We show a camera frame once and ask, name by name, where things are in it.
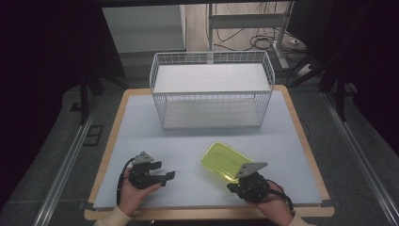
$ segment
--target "white wall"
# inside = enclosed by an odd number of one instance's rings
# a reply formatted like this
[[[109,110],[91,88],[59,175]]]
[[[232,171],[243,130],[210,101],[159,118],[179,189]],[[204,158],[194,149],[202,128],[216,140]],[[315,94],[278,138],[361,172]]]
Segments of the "white wall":
[[[103,8],[118,53],[184,50],[184,6]]]

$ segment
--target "transparent yellow lid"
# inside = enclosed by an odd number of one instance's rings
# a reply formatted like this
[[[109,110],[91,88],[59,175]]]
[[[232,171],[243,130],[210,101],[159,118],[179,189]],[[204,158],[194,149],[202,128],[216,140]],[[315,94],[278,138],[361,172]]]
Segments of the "transparent yellow lid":
[[[223,143],[216,142],[206,152],[200,162],[206,169],[228,180],[230,183],[238,183],[235,174],[244,163],[250,163],[252,159],[245,157]]]

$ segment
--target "wire basket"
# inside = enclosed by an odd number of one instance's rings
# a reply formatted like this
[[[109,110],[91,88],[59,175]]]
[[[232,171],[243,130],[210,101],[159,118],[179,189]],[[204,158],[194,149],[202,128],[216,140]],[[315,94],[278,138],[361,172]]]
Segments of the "wire basket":
[[[164,129],[260,127],[274,84],[265,51],[158,53],[150,74]]]

